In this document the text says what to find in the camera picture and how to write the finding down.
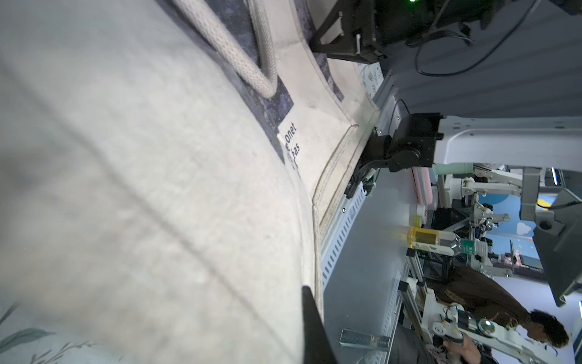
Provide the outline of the cream canvas bag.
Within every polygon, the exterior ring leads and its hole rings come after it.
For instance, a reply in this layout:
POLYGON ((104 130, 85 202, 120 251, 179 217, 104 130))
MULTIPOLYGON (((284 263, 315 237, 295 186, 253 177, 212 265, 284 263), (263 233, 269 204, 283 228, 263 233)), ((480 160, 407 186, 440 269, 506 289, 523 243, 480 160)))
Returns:
POLYGON ((136 363, 301 363, 308 199, 155 1, 1 3, 1 289, 136 363))

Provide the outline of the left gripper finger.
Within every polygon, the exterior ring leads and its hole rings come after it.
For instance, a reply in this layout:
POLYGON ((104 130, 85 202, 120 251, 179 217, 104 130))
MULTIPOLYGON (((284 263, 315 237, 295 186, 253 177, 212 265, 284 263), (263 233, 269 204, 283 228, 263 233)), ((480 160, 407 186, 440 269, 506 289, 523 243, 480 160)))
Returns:
POLYGON ((337 364, 309 286, 302 287, 304 364, 337 364))

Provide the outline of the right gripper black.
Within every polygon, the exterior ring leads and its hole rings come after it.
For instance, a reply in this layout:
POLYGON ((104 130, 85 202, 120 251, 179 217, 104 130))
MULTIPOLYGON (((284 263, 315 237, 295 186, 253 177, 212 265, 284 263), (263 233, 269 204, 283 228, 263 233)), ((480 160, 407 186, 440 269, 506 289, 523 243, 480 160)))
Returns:
POLYGON ((435 1, 337 1, 310 39, 312 51, 361 64, 387 59, 388 45, 428 30, 435 1))

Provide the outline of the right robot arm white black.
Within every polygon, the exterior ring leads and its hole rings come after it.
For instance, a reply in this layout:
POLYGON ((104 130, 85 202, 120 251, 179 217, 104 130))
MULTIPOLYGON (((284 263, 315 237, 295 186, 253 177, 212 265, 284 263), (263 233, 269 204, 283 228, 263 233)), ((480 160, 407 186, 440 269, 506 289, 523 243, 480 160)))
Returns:
POLYGON ((411 114, 367 135, 374 169, 455 163, 581 170, 579 1, 335 1, 312 49, 389 65, 411 114))

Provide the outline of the cream canvas bag painting print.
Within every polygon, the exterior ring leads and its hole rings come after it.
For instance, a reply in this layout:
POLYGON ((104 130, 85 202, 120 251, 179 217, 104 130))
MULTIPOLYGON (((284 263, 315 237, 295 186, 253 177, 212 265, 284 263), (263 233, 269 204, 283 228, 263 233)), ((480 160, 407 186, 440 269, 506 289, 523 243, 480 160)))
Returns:
POLYGON ((267 1, 277 75, 293 106, 277 131, 283 149, 283 220, 323 234, 343 198, 379 110, 356 64, 330 60, 328 80, 309 48, 305 1, 267 1))

